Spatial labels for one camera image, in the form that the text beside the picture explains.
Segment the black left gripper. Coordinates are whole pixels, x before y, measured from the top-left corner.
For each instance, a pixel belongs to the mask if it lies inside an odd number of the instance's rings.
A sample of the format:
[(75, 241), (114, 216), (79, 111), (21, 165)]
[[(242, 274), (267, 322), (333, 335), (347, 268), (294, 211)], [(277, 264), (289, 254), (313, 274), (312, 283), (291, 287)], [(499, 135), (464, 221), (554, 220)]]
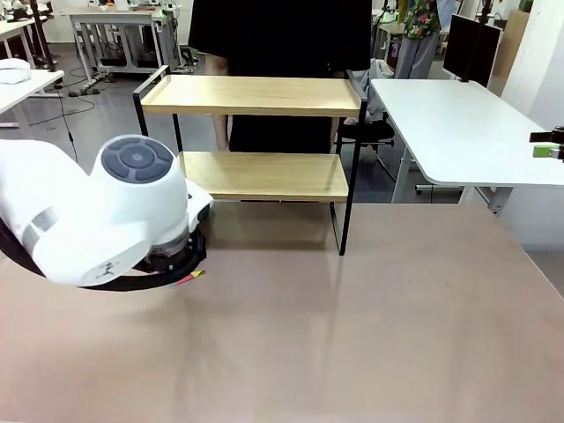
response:
[(152, 273), (175, 272), (187, 275), (195, 270), (198, 264), (199, 252), (189, 248), (182, 249), (171, 256), (151, 253), (146, 257), (146, 268)]

